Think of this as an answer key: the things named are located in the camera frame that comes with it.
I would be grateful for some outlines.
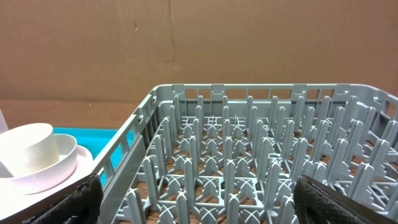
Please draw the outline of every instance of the teal tray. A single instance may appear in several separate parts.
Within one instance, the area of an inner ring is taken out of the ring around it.
[[[76,138],[77,144],[87,148],[93,158],[101,152],[105,145],[116,134],[113,129],[88,129],[88,128],[54,128],[54,134],[70,134]],[[127,141],[131,145],[134,135],[132,131],[127,134]],[[115,169],[122,159],[122,151],[120,146],[116,148],[111,156],[111,162]],[[104,185],[106,182],[105,174],[101,174],[101,183]]]

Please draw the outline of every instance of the white ceramic dish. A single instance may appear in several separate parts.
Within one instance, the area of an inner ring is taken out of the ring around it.
[[[31,175],[58,160],[50,124],[27,124],[0,134],[0,161],[13,177]]]
[[[77,141],[68,134],[55,134],[54,136],[59,151],[58,162],[24,177],[13,177],[3,168],[0,170],[0,181],[16,193],[34,194],[54,187],[65,180],[76,167]]]
[[[0,179],[0,222],[2,219],[9,217],[23,209],[37,203],[49,195],[63,189],[64,187],[74,183],[76,180],[88,175],[91,172],[93,156],[83,146],[76,147],[77,163],[73,172],[61,183],[37,194],[22,195],[12,191],[7,181]]]

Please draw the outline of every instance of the gray plastic dish rack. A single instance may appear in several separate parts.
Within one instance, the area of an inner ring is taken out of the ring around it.
[[[395,105],[356,84],[157,86],[95,159],[107,179],[99,222],[298,223],[300,174],[397,220]]]

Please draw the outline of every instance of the black textured pad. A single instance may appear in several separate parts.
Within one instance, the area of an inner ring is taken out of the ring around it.
[[[293,198],[294,210],[300,224],[397,224],[306,175],[298,178]]]
[[[103,190],[100,178],[91,175],[61,202],[51,206],[43,214],[30,218],[24,224],[94,224],[100,215]]]

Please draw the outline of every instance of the brown cardboard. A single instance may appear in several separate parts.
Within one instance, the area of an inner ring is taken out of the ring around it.
[[[396,0],[0,0],[0,98],[141,101],[162,83],[398,95]]]
[[[48,123],[53,127],[119,129],[138,106],[130,102],[0,100],[9,129],[25,124]]]

